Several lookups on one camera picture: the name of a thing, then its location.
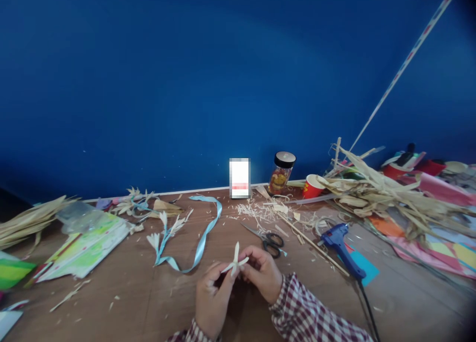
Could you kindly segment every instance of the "red cup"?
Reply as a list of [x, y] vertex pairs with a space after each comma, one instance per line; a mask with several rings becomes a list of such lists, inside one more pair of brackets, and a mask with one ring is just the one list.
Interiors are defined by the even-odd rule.
[[316, 177], [317, 175], [313, 174], [307, 175], [304, 191], [302, 192], [304, 199], [317, 197], [324, 190], [325, 187], [319, 183]]
[[413, 171], [413, 169], [404, 169], [403, 167], [398, 166], [395, 163], [391, 163], [385, 166], [385, 168], [383, 169], [383, 174], [389, 178], [396, 180], [411, 171]]
[[438, 176], [445, 168], [446, 165], [436, 163], [432, 160], [426, 160], [424, 163], [418, 165], [416, 169], [432, 176]]

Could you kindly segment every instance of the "cuff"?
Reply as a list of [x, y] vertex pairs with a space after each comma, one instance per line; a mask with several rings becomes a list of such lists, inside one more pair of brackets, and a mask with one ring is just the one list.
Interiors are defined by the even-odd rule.
[[289, 286], [294, 276], [294, 273], [287, 276], [283, 275], [283, 285], [281, 286], [281, 292], [279, 293], [278, 300], [273, 305], [269, 306], [271, 313], [277, 317], [281, 317], [283, 315], [286, 305], [286, 295], [288, 294]]
[[215, 341], [211, 340], [203, 333], [201, 328], [197, 325], [197, 322], [195, 321], [195, 319], [193, 319], [192, 325], [190, 326], [190, 329], [188, 330], [186, 340], [190, 342], [221, 342], [222, 337], [218, 336], [218, 338]]

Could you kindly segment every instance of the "scissor handle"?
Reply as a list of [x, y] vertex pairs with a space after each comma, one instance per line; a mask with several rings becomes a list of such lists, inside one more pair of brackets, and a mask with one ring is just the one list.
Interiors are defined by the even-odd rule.
[[279, 247], [274, 243], [270, 243], [267, 240], [263, 240], [263, 249], [266, 250], [273, 259], [278, 259], [281, 256], [281, 251], [279, 251]]
[[277, 235], [275, 233], [266, 233], [265, 235], [270, 243], [273, 243], [278, 248], [284, 247], [284, 240], [281, 238], [280, 235]]

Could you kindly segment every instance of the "checkered shirt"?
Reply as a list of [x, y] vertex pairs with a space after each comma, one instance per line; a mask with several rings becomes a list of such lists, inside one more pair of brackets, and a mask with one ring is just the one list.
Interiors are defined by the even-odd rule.
[[[284, 277], [278, 301], [269, 310], [274, 327], [289, 342], [372, 342], [366, 331], [337, 316], [317, 300], [296, 274]], [[189, 330], [176, 332], [167, 341], [212, 342], [195, 319]]]

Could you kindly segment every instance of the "scissors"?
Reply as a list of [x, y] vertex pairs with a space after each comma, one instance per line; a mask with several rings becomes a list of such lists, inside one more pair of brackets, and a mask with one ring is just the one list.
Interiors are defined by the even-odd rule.
[[263, 241], [263, 249], [270, 253], [274, 259], [278, 259], [281, 256], [280, 248], [284, 247], [284, 240], [279, 235], [275, 233], [261, 234], [257, 230], [251, 229], [243, 223], [241, 223], [241, 225], [261, 238]]

